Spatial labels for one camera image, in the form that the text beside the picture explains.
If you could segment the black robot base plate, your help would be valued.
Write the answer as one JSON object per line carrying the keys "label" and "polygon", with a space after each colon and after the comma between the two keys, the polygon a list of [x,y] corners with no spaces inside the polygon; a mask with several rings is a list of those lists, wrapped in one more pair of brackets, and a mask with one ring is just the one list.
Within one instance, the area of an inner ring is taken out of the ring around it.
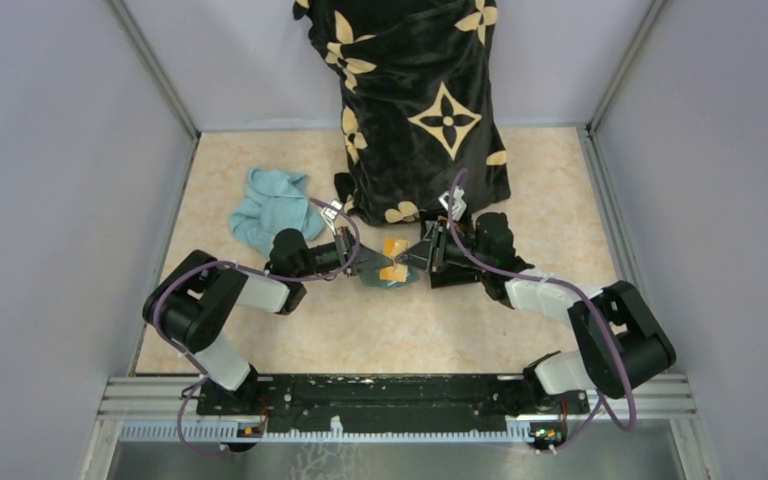
{"label": "black robot base plate", "polygon": [[520,374],[262,374],[241,392],[208,382],[203,416],[250,415],[269,433],[495,433],[520,415],[586,414],[583,391],[549,396]]}

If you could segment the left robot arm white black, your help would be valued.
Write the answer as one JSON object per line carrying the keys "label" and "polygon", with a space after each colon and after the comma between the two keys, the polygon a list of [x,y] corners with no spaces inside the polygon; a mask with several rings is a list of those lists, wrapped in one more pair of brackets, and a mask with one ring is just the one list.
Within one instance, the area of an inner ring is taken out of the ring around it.
{"label": "left robot arm white black", "polygon": [[260,399],[258,372],[224,335],[237,305],[288,315],[306,295],[305,282],[338,274],[356,276],[392,266],[347,227],[330,243],[310,247],[296,229],[280,231],[263,271],[192,251],[147,297],[142,318],[183,354],[237,414],[252,411]]}

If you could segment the orange credit card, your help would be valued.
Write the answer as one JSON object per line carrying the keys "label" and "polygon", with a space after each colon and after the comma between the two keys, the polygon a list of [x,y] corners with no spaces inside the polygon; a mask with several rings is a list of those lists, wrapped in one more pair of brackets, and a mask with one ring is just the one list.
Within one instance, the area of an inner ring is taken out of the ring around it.
{"label": "orange credit card", "polygon": [[379,279],[386,283],[406,283],[409,268],[395,262],[395,257],[409,248],[409,242],[404,239],[387,237],[384,242],[383,254],[393,260],[393,266],[379,271]]}

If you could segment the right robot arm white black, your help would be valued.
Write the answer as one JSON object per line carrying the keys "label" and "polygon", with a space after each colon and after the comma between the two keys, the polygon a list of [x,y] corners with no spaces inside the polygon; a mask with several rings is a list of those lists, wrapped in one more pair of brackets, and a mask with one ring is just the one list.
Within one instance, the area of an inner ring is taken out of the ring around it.
{"label": "right robot arm white black", "polygon": [[524,369],[523,398],[532,410],[548,412],[573,390],[619,399],[675,364],[672,342],[635,285],[584,288],[538,270],[517,255],[505,214],[455,224],[439,216],[424,221],[422,233],[397,263],[431,274],[467,270],[492,300],[572,330],[576,350],[549,353]]}

